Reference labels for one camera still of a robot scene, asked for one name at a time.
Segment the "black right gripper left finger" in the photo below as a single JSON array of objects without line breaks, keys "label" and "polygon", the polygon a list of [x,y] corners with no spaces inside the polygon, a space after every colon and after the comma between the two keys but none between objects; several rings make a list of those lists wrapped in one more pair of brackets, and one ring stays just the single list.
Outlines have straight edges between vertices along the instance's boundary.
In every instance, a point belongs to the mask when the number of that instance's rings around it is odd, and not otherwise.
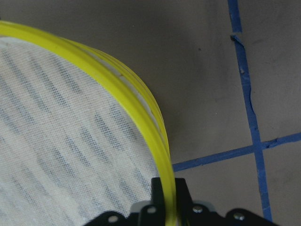
[{"label": "black right gripper left finger", "polygon": [[150,201],[143,205],[138,216],[138,226],[164,226],[166,210],[160,178],[151,179]]}]

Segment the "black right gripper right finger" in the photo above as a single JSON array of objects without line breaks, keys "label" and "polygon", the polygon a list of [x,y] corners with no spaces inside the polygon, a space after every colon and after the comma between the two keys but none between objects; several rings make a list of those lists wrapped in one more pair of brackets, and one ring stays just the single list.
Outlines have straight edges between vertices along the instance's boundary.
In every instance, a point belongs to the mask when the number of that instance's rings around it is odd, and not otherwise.
[{"label": "black right gripper right finger", "polygon": [[180,226],[196,226],[194,203],[184,178],[176,178],[176,208]]}]

